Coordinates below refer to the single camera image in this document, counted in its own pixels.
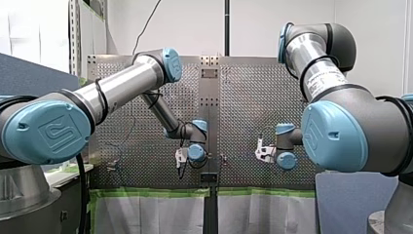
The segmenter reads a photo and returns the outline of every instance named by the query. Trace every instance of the green tape strip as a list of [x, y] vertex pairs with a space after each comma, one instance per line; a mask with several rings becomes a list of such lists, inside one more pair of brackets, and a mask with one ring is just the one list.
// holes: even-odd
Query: green tape strip
[[314, 190], [289, 190], [278, 188], [257, 188], [257, 187], [225, 187], [219, 188], [218, 196], [246, 196], [252, 194], [273, 195], [283, 197], [315, 198]]
[[104, 197], [153, 197], [153, 198], [188, 198], [207, 197], [208, 189], [153, 189], [121, 187], [116, 189], [91, 190], [91, 196]]
[[95, 222], [95, 215], [96, 215], [96, 204], [97, 204], [97, 197], [92, 196], [89, 202], [89, 208], [91, 209], [91, 233], [94, 233], [94, 222]]

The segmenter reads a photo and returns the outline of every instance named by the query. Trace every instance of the pegboard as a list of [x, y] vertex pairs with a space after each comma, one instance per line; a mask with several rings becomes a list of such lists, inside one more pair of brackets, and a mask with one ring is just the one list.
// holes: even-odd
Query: pegboard
[[[165, 85], [160, 91], [178, 119], [191, 121], [201, 114], [199, 88], [203, 89], [200, 84], [205, 83], [202, 68], [206, 63], [198, 57], [182, 57], [182, 61], [181, 81]], [[130, 63], [131, 57], [92, 56], [88, 78], [104, 78]], [[299, 126], [305, 106], [298, 81], [288, 76], [275, 58], [219, 58], [215, 67], [219, 81], [219, 185], [313, 189], [317, 168], [305, 156], [303, 147], [295, 148], [298, 166], [290, 172], [258, 161], [254, 155], [259, 133], [265, 136], [264, 144], [275, 143], [278, 123]], [[178, 179], [174, 152], [179, 142], [164, 138], [161, 124], [140, 97], [110, 116], [95, 135], [99, 164], [92, 187], [200, 186], [200, 171], [190, 167], [185, 177]], [[108, 167], [116, 161], [115, 167]]]
[[284, 171], [255, 158], [257, 138], [274, 144], [275, 126], [300, 126], [305, 104], [299, 82], [291, 78], [275, 58], [222, 58], [220, 74], [219, 153], [220, 186], [259, 186], [313, 189], [318, 171], [296, 146], [297, 167]]
[[[88, 79], [107, 77], [130, 64], [131, 57], [90, 56]], [[176, 118], [184, 122], [198, 116], [199, 73], [197, 63], [187, 62], [181, 81], [160, 89]], [[99, 163], [92, 174], [93, 188], [199, 187], [200, 171], [189, 166], [185, 177], [178, 178], [174, 155], [179, 140], [164, 137], [162, 125], [141, 97], [109, 116], [96, 129], [95, 136], [98, 150], [94, 157]]]

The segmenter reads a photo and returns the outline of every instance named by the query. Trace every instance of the white wall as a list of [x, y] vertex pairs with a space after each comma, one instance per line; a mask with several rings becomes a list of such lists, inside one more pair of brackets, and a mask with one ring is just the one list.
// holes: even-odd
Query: white wall
[[[108, 53], [130, 55], [157, 0], [108, 0]], [[138, 51], [174, 47], [181, 55], [223, 52], [222, 0], [162, 1]]]
[[334, 21], [334, 0], [231, 1], [231, 56], [277, 57], [280, 30]]
[[356, 66], [348, 78], [375, 96], [401, 96], [406, 87], [409, 1], [336, 0], [336, 22], [348, 27], [357, 42]]
[[[131, 54], [156, 2], [108, 0], [108, 53]], [[334, 0], [231, 1], [231, 56], [275, 57], [288, 21], [334, 21]], [[185, 56], [224, 54], [224, 0], [162, 1], [138, 49], [165, 46]]]

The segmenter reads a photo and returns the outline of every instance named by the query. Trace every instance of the blue cover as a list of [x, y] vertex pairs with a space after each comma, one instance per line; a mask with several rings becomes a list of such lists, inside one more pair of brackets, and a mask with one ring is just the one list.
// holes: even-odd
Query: blue cover
[[326, 100], [310, 104], [304, 111], [301, 128], [306, 153], [322, 168], [353, 173], [367, 162], [364, 131], [342, 106]]
[[204, 149], [198, 144], [191, 144], [188, 148], [188, 158], [192, 162], [202, 162], [206, 157]]
[[26, 164], [67, 161], [89, 141], [91, 125], [77, 106], [60, 100], [34, 102], [6, 123], [1, 139], [10, 156]]
[[172, 48], [164, 48], [163, 60], [169, 83], [178, 82], [182, 77], [182, 62], [178, 52]]
[[297, 157], [291, 152], [284, 152], [277, 157], [277, 164], [286, 171], [292, 170], [297, 166]]

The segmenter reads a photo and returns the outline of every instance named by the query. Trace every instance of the robotic arm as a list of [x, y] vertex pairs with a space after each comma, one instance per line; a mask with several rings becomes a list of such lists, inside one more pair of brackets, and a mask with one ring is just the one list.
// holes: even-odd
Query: robotic arm
[[355, 40], [342, 25], [289, 23], [282, 30], [279, 62], [294, 71], [310, 103], [301, 123], [307, 154], [340, 172], [413, 172], [409, 98], [375, 98], [350, 84], [343, 73], [355, 61]]
[[125, 70], [75, 92], [6, 98], [0, 105], [0, 163], [17, 160], [47, 165], [69, 160], [85, 147], [95, 126], [139, 95], [168, 137], [190, 140], [190, 160], [203, 160], [207, 123], [179, 123], [164, 99], [153, 92], [166, 83], [179, 81], [181, 76], [178, 53], [163, 49], [139, 54]]

